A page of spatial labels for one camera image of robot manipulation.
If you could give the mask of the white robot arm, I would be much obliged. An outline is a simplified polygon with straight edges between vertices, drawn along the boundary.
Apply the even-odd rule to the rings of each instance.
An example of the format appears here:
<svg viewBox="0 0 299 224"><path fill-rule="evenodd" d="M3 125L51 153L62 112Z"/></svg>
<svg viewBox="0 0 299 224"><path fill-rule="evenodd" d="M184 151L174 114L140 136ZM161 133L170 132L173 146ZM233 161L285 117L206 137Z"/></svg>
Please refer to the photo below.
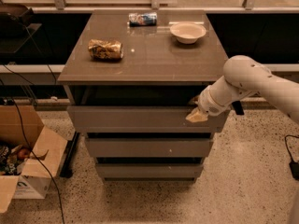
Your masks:
<svg viewBox="0 0 299 224"><path fill-rule="evenodd" d="M232 115L207 162L193 221L198 224L298 224L298 84L246 56L191 99L188 120L208 121L230 104L258 94L274 108Z"/></svg>

